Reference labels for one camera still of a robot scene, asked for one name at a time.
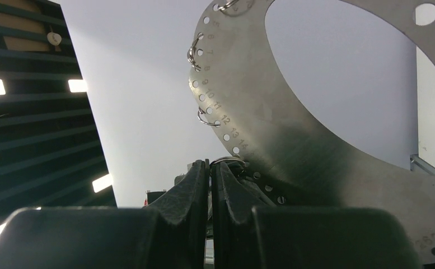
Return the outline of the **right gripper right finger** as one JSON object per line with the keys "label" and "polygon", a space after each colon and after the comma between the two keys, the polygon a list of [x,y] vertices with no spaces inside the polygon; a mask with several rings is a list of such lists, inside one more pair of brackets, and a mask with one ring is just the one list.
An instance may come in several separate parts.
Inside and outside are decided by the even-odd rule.
{"label": "right gripper right finger", "polygon": [[270,206],[211,167],[215,268],[422,268],[401,224],[372,208]]}

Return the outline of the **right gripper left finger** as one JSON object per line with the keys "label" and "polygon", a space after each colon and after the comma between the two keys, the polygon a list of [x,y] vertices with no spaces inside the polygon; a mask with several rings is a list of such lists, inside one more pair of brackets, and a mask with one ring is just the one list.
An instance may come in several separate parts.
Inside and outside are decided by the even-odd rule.
{"label": "right gripper left finger", "polygon": [[0,233],[0,268],[202,268],[209,162],[142,208],[22,208]]}

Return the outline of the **metal crescent keyring plate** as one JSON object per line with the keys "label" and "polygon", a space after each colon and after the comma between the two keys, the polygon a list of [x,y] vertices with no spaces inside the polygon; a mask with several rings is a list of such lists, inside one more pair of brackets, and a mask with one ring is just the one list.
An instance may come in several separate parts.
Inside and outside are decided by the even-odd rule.
{"label": "metal crescent keyring plate", "polygon": [[265,15],[271,1],[212,1],[189,49],[189,86],[224,147],[288,202],[369,207],[395,216],[423,263],[435,263],[435,176],[379,160],[319,122],[284,79]]}

